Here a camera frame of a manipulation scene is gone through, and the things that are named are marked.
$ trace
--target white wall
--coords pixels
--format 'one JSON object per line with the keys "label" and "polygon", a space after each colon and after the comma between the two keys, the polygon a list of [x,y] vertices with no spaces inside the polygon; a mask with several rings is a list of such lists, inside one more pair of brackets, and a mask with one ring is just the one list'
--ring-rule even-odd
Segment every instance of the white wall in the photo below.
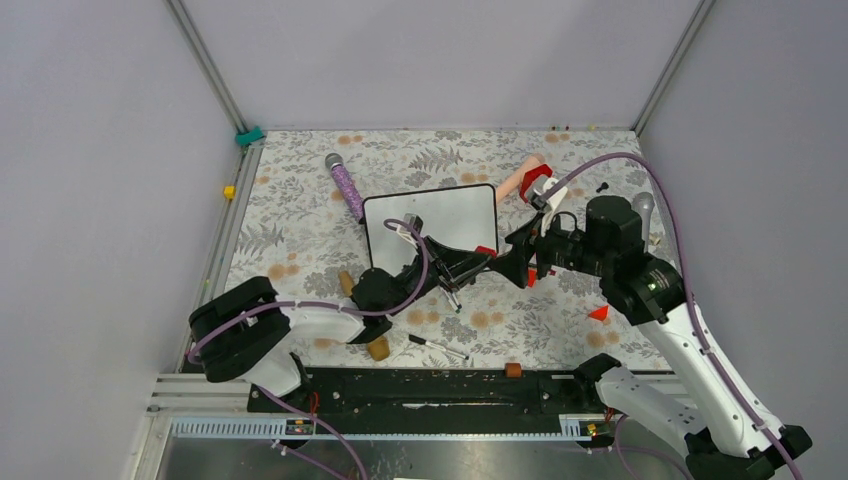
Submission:
{"label": "white wall", "polygon": [[157,1],[0,7],[0,477],[115,479],[233,171]]}
{"label": "white wall", "polygon": [[845,471],[846,23],[838,0],[718,2],[642,138],[711,330],[812,436],[810,479]]}
{"label": "white wall", "polygon": [[625,126],[697,0],[186,0],[263,128]]}

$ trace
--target floral pattern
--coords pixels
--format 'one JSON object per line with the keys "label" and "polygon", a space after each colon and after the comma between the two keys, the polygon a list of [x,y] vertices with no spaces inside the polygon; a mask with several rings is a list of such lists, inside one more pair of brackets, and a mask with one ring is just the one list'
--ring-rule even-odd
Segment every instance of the floral pattern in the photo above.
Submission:
{"label": "floral pattern", "polygon": [[[282,297],[338,300],[338,273],[354,278],[370,265],[365,231],[347,210],[324,166],[337,152],[363,198],[475,183],[498,185],[526,157],[541,153],[562,176],[598,155],[640,153],[632,132],[530,131],[298,131],[269,132],[256,174],[227,288],[268,276]],[[584,225],[586,202],[606,182],[604,195],[633,198],[651,191],[635,163],[612,160],[569,185],[568,209]],[[513,193],[497,206],[503,237],[533,216]],[[651,251],[672,260],[674,248],[654,212]],[[606,305],[597,279],[565,271],[520,290],[493,273],[459,293],[456,313],[438,290],[392,318],[388,359],[375,363],[362,345],[298,340],[306,365],[350,367],[568,369],[606,352],[631,369],[667,370],[668,364],[624,317],[610,309],[604,322],[587,316]],[[408,341],[426,338],[471,356],[464,361]]]}

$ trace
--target green object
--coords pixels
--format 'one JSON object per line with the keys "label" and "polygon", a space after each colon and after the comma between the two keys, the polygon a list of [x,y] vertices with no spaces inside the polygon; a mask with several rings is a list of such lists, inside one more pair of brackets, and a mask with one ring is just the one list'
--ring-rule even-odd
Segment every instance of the green object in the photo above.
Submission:
{"label": "green object", "polygon": [[245,146],[250,145],[251,143],[259,140],[260,138],[262,138],[264,136],[265,136],[265,134],[262,133],[261,128],[253,127],[253,130],[251,130],[247,133],[241,133],[241,134],[236,135],[236,143],[240,147],[245,147]]}

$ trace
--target purple tube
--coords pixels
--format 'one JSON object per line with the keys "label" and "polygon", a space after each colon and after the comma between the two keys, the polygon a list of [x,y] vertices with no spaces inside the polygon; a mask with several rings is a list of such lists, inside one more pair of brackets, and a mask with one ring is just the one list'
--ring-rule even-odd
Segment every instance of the purple tube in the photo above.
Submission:
{"label": "purple tube", "polygon": [[338,153],[331,153],[324,159],[324,164],[327,165],[327,169],[330,170],[330,176],[333,177],[333,180],[335,180],[336,185],[339,187],[339,191],[342,192],[345,203],[347,203],[347,208],[350,209],[353,218],[356,219],[357,223],[362,223],[362,219],[365,216],[365,211],[362,209],[362,197],[356,191],[356,186],[353,185],[353,179],[350,178],[350,173],[342,164],[342,156]]}

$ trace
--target orange cone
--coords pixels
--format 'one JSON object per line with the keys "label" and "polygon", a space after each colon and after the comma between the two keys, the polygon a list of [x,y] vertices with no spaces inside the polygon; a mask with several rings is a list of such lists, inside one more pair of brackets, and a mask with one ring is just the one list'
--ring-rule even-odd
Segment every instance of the orange cone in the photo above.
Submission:
{"label": "orange cone", "polygon": [[604,305],[603,307],[595,310],[594,312],[589,313],[589,318],[594,318],[599,322],[603,322],[607,319],[607,315],[609,315],[609,305]]}

